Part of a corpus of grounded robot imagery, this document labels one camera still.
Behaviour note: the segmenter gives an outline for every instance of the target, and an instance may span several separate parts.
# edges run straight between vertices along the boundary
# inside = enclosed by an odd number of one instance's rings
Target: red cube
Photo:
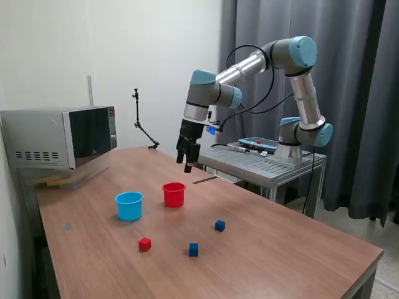
[[[140,251],[149,251],[151,248],[151,240],[149,238],[142,238],[138,241],[138,248]]]

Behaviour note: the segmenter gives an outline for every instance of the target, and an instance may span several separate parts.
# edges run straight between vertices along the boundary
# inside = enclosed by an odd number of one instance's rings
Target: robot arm
[[[332,125],[320,114],[310,70],[315,64],[317,48],[310,37],[301,36],[277,40],[262,47],[276,69],[282,69],[291,81],[300,118],[283,118],[280,124],[279,146],[276,155],[284,157],[285,146],[308,144],[325,146],[332,136]],[[185,172],[198,160],[204,121],[210,105],[236,108],[242,100],[240,89],[234,87],[246,78],[272,67],[271,62],[259,50],[247,59],[233,65],[220,74],[195,70],[190,82],[184,118],[177,142],[178,157],[182,163],[186,155]]]

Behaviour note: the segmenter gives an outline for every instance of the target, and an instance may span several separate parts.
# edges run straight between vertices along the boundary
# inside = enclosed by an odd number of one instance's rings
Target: white wall
[[[181,117],[195,69],[218,71],[220,0],[89,0],[94,103],[115,105],[119,148],[151,145],[176,156]],[[214,143],[203,133],[203,141]]]
[[[9,108],[88,105],[83,0],[2,0],[0,80]]]
[[[0,109],[5,108],[0,82]],[[22,298],[18,203],[0,135],[0,298]]]

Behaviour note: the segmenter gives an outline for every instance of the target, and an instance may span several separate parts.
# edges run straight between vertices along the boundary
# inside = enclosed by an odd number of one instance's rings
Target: gray curtain
[[[328,155],[324,206],[328,211],[348,207],[350,217],[377,217],[383,225],[399,147],[399,1],[227,0],[225,6],[223,59],[242,44],[292,36],[315,40],[312,77],[320,110],[334,126],[330,144],[317,149]],[[235,60],[251,51],[238,50]],[[270,81],[266,72],[239,86],[244,106],[258,102]],[[270,97],[256,111],[291,92],[278,72]],[[233,113],[218,110],[218,118],[227,114]],[[227,123],[218,142],[250,136],[276,140],[281,117],[297,115],[293,100],[267,114],[243,113]]]

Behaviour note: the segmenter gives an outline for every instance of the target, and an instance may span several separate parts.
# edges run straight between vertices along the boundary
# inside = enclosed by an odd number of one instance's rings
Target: microwave
[[[8,161],[18,168],[77,169],[117,147],[112,106],[7,110],[0,117]]]

